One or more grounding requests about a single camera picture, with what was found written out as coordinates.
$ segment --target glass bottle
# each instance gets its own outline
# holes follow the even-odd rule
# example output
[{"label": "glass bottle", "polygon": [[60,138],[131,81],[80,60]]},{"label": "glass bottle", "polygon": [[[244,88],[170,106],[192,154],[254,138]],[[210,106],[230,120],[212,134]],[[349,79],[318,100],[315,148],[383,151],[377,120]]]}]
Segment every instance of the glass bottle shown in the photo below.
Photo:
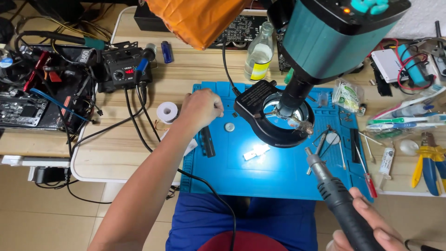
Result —
[{"label": "glass bottle", "polygon": [[246,79],[258,81],[265,77],[274,55],[273,30],[270,22],[263,23],[259,34],[249,45],[244,73]]}]

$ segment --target pliers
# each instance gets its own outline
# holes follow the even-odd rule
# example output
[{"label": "pliers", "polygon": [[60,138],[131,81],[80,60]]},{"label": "pliers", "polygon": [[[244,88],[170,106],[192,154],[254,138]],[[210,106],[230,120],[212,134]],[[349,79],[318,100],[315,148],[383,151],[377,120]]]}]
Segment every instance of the pliers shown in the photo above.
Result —
[{"label": "pliers", "polygon": [[422,171],[429,192],[434,196],[439,196],[441,189],[435,167],[438,169],[443,187],[446,188],[446,149],[435,143],[432,133],[425,132],[421,134],[421,146],[417,152],[420,158],[412,176],[412,187],[416,187],[420,182]]}]

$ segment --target plastic bag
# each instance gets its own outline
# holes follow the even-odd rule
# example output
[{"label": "plastic bag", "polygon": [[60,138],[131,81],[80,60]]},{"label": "plastic bag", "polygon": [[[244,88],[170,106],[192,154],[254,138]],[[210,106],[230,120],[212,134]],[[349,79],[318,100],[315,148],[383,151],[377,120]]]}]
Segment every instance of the plastic bag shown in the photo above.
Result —
[{"label": "plastic bag", "polygon": [[345,79],[337,79],[333,88],[333,103],[357,113],[364,97],[364,90]]},{"label": "plastic bag", "polygon": [[177,38],[197,50],[209,47],[251,0],[146,0]]},{"label": "plastic bag", "polygon": [[444,97],[446,87],[434,84],[428,89],[412,95],[391,108],[371,116],[366,130],[380,142],[391,142],[419,135],[422,131],[446,126]]}]

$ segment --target white power supply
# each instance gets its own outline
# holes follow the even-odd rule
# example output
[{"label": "white power supply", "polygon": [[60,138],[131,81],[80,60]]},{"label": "white power supply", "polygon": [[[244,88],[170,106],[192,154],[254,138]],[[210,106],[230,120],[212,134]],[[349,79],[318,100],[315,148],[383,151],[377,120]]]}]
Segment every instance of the white power supply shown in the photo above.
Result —
[{"label": "white power supply", "polygon": [[[372,59],[387,83],[397,82],[401,64],[392,49],[373,51]],[[401,75],[401,81],[409,79],[409,74],[407,72],[403,71]]]}]

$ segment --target red shirt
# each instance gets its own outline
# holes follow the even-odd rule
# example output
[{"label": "red shirt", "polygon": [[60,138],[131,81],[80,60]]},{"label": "red shirt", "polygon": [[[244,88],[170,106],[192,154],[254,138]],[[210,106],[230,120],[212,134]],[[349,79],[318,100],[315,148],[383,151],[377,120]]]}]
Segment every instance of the red shirt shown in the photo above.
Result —
[{"label": "red shirt", "polygon": [[[197,251],[228,251],[231,245],[232,231],[220,233],[208,240]],[[234,251],[288,251],[278,241],[252,232],[237,231]]]}]

